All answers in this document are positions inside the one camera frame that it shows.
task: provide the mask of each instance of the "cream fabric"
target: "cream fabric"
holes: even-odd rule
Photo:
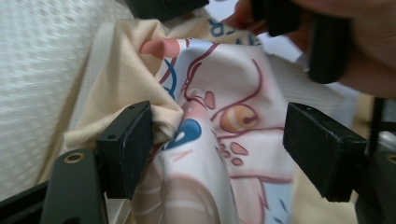
[[[196,17],[172,29],[155,20],[118,21],[108,61],[93,83],[76,130],[64,136],[66,149],[93,148],[96,135],[125,106],[145,100],[150,100],[152,105],[154,142],[173,137],[182,110],[154,78],[161,60],[138,52],[143,43],[161,38],[193,37],[218,43],[259,44],[249,32],[235,32],[208,20],[207,16]]]

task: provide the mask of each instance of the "blue print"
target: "blue print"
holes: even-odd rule
[[[233,33],[235,33],[235,30],[231,30],[231,31],[227,32],[226,35],[231,35]]]
[[[164,59],[166,66],[168,66],[168,69],[171,73],[172,76],[172,87],[171,89],[163,87],[169,95],[175,100],[175,89],[176,89],[176,84],[177,84],[177,76],[176,76],[176,71],[175,68],[172,66],[171,63],[169,63],[166,59]]]
[[[281,205],[282,208],[283,208],[283,211],[288,212],[288,209],[286,209],[286,205],[285,205],[285,203],[283,202],[283,200],[279,199],[279,202],[280,202],[280,205]]]
[[[248,43],[249,43],[249,45],[253,46],[253,45],[254,45],[254,37],[253,37],[253,35],[252,35],[252,34],[249,34],[249,35],[247,36],[247,38],[248,38]]]
[[[210,28],[210,34],[212,34],[214,37],[220,37],[224,35],[224,25],[219,22],[214,22],[212,20],[209,20],[210,25],[212,28]]]
[[[237,38],[235,44],[236,45],[242,45],[242,41],[239,38]]]
[[[178,147],[189,143],[201,136],[202,129],[199,123],[194,119],[184,120],[177,130],[176,136],[168,144],[163,146],[163,150]]]
[[[277,218],[277,217],[274,217],[274,221],[275,221],[276,223],[283,224],[283,221],[280,220],[280,219]]]

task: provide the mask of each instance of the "pink print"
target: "pink print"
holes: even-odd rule
[[[229,151],[225,150],[224,144],[219,144],[219,145],[220,145],[220,151],[221,151],[222,156],[224,158],[230,158],[231,153]]]
[[[215,95],[212,91],[207,91],[205,94],[205,105],[209,109],[214,109],[216,107],[215,104]]]
[[[244,164],[244,162],[241,159],[233,158],[233,165],[234,166],[240,166],[240,165],[243,165],[243,164]]]
[[[244,147],[242,147],[241,145],[235,142],[231,143],[230,149],[236,155],[244,155],[244,156],[248,155],[248,151]]]
[[[187,155],[191,154],[192,150],[188,150],[188,151],[184,151],[184,152],[179,152],[175,155],[172,155],[172,157],[174,158],[174,161],[178,161],[180,159],[182,159],[183,157],[186,157]]]
[[[176,58],[180,53],[180,45],[175,39],[151,40],[142,46],[140,53],[152,54],[159,59]]]

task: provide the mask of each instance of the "black plastic bracket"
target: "black plastic bracket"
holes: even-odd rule
[[[290,0],[250,0],[253,18],[267,20],[270,36],[297,31],[301,9]],[[349,20],[316,14],[309,46],[308,76],[315,82],[337,81],[347,68],[352,46]]]
[[[204,7],[208,0],[125,0],[135,18],[169,21]]]
[[[359,199],[359,223],[396,223],[396,152],[364,154],[367,141],[307,105],[289,104],[283,145],[322,197]]]
[[[0,223],[108,223],[104,192],[131,199],[149,159],[149,102],[123,110],[98,137],[97,147],[64,153],[49,182],[0,202]]]

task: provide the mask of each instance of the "screw hole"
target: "screw hole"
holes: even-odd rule
[[[82,161],[84,159],[84,157],[85,157],[85,155],[82,153],[73,153],[73,154],[65,157],[64,162],[67,164],[76,163],[76,162]]]
[[[107,136],[108,140],[113,140],[113,139],[116,139],[116,138],[117,138],[117,136],[115,134],[110,134],[110,135]]]

